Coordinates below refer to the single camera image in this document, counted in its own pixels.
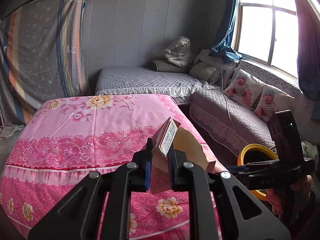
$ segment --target lace ruffle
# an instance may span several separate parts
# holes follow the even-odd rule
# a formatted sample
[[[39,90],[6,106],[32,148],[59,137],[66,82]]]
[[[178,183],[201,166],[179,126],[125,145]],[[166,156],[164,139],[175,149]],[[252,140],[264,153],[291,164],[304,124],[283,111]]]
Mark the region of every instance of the lace ruffle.
[[[169,95],[173,98],[188,97],[200,89],[214,89],[206,81],[201,81],[202,86],[194,87],[137,87],[137,88],[119,88],[104,89],[96,92],[97,96],[102,95],[127,95],[127,94],[160,94]]]

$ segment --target blue curtain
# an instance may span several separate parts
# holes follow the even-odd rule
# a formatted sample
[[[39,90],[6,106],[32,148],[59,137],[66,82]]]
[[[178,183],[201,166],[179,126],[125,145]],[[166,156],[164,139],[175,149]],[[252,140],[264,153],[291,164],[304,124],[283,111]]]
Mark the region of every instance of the blue curtain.
[[[299,28],[298,81],[315,106],[311,119],[320,121],[320,15],[310,0],[295,0]]]
[[[230,47],[238,2],[239,0],[225,0],[224,14],[221,25],[217,31],[214,46],[209,53],[210,56],[222,57],[224,61],[244,59],[241,54]]]

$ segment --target window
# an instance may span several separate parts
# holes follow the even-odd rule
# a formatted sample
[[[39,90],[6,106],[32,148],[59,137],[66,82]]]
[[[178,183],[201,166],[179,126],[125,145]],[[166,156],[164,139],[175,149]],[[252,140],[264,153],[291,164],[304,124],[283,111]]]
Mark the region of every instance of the window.
[[[240,0],[235,49],[248,59],[297,77],[294,0]]]

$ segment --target window frame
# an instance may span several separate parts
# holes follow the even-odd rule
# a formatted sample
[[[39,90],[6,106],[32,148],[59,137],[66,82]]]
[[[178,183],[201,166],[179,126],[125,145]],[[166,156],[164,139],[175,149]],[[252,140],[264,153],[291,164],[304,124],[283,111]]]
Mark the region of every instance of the window frame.
[[[272,9],[272,33],[271,33],[271,43],[270,43],[268,61],[264,61],[264,60],[261,60],[259,58],[252,57],[250,55],[244,54],[241,51],[239,51],[241,28],[242,28],[243,7],[244,6],[262,7],[262,8],[271,8]],[[237,8],[237,15],[236,15],[237,20],[236,20],[236,35],[234,36],[234,39],[235,39],[235,43],[234,43],[235,47],[234,47],[234,49],[236,51],[238,51],[243,57],[245,57],[245,59],[251,60],[253,62],[257,62],[259,64],[262,64],[264,66],[267,66],[269,68],[277,70],[277,71],[281,72],[282,74],[289,75],[291,78],[296,80],[297,77],[291,75],[290,73],[282,70],[279,67],[271,65],[272,56],[273,56],[273,50],[274,50],[274,46],[275,46],[275,39],[276,39],[276,11],[282,11],[282,12],[289,13],[289,14],[292,14],[292,15],[295,15],[295,16],[297,15],[297,13],[295,11],[292,11],[292,10],[289,10],[289,9],[285,9],[285,8],[281,8],[281,7],[277,7],[277,6],[274,6],[274,5],[265,5],[265,4],[259,4],[259,3],[241,3],[241,2],[239,2],[238,3],[238,8]]]

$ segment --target bed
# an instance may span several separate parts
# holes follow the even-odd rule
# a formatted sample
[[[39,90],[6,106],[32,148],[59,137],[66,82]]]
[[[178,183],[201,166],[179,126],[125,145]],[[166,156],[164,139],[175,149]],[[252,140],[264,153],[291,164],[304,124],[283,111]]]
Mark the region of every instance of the bed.
[[[211,89],[206,81],[184,73],[156,72],[143,67],[105,67],[101,70],[96,95],[164,94],[177,104],[191,102],[200,89]]]
[[[90,171],[107,173],[130,161],[170,116],[195,136],[208,161],[216,159],[168,95],[47,101],[21,133],[4,168],[0,203],[10,221],[27,237],[30,229]],[[215,171],[222,170],[217,160]],[[162,212],[166,204],[177,211]],[[133,192],[130,238],[188,239],[188,217],[186,192]]]

